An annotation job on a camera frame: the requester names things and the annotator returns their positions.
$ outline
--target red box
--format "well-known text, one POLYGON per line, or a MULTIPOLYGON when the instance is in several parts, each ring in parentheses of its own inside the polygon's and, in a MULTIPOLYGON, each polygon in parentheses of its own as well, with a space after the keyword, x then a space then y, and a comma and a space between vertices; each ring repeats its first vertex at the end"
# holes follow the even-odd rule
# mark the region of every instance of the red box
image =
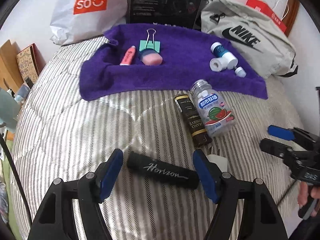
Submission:
POLYGON ((273 22, 282 30, 282 32, 285 32, 285 30, 287 29, 280 18, 265 2, 261 0, 247 0, 246 5, 269 16, 273 20, 273 22))

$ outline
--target nike swoosh logo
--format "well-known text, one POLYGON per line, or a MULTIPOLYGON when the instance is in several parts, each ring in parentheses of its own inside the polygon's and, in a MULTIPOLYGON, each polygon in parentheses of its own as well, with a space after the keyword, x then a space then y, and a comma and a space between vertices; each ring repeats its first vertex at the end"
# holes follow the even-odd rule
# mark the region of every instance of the nike swoosh logo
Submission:
POLYGON ((242 45, 245 45, 245 46, 247 46, 247 47, 249 47, 249 48, 255 49, 255 50, 258 51, 258 52, 261 52, 260 50, 252 47, 251 45, 245 43, 244 41, 238 40, 237 38, 231 36, 231 35, 230 35, 230 32, 229 32, 230 30, 231 30, 231 28, 225 29, 225 30, 222 32, 222 36, 225 37, 226 39, 230 40, 230 41, 238 42, 238 43, 240 43, 240 44, 242 44, 242 45))

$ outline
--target gold stripe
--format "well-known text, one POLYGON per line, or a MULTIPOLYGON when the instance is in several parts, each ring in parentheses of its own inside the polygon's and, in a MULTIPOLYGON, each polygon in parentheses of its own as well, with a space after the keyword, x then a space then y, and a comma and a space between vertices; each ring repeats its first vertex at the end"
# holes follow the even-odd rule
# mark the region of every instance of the gold stripe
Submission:
POLYGON ((179 99, 182 99, 182 98, 189 98, 189 96, 188 95, 177 95, 174 99, 175 100, 179 100, 179 99))
POLYGON ((192 133, 191 136, 193 137, 193 136, 195 136, 195 135, 197 135, 199 133, 203 133, 203 132, 206 132, 206 131, 207 131, 206 129, 201 129, 199 131, 196 131, 196 132, 192 133))

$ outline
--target metal screw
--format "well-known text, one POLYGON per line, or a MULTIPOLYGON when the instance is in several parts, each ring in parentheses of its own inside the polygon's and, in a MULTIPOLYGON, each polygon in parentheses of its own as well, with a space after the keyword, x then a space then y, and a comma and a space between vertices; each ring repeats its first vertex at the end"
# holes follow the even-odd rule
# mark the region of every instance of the metal screw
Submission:
POLYGON ((60 178, 56 178, 54 181, 53 181, 53 184, 54 185, 58 185, 61 183, 61 179, 60 178))
POLYGON ((87 179, 92 179, 94 177, 94 173, 93 172, 89 172, 86 174, 85 176, 87 179))
POLYGON ((224 173, 222 173, 222 177, 224 177, 225 179, 230 179, 231 174, 229 172, 224 172, 224 173))
POLYGON ((263 180, 260 179, 260 178, 256 178, 255 182, 259 185, 262 185, 263 184, 263 180))

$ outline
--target striped bedspread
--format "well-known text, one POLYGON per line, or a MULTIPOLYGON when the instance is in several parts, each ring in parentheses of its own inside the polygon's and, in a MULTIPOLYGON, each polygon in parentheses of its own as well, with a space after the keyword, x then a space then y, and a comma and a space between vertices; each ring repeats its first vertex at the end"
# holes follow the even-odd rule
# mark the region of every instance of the striped bedspread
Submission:
MULTIPOLYGON (((179 91, 132 91, 87 102, 79 94, 79 74, 105 41, 94 38, 61 47, 47 64, 23 108, 13 145, 13 158, 34 217, 52 181, 79 179, 106 161, 115 148, 193 169, 194 146, 172 98, 179 91)), ((235 112, 237 124, 214 138, 205 153, 228 158, 238 179, 262 178, 276 203, 293 180, 282 161, 262 153, 259 142, 271 124, 301 127, 284 88, 267 79, 268 100, 222 92, 235 112)), ((279 204, 283 218, 296 204, 298 185, 279 204)), ((27 239, 29 225, 17 185, 11 176, 13 206, 20 232, 27 239)), ((239 201, 230 239, 241 221, 239 201)), ((123 165, 111 196, 100 205, 114 240, 203 239, 215 205, 199 186, 187 190, 131 174, 123 165)), ((74 200, 79 239, 86 239, 78 202, 74 200)))

